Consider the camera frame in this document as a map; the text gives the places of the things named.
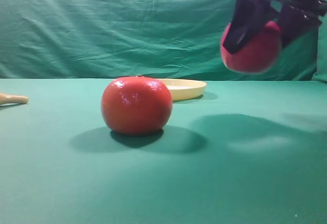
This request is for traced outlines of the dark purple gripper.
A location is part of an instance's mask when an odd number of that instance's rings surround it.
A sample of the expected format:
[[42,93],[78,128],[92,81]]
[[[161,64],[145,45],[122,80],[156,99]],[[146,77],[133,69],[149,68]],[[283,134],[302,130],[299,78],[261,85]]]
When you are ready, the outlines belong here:
[[276,18],[284,49],[317,29],[325,15],[325,0],[236,0],[223,46],[231,54],[239,52],[268,21]]

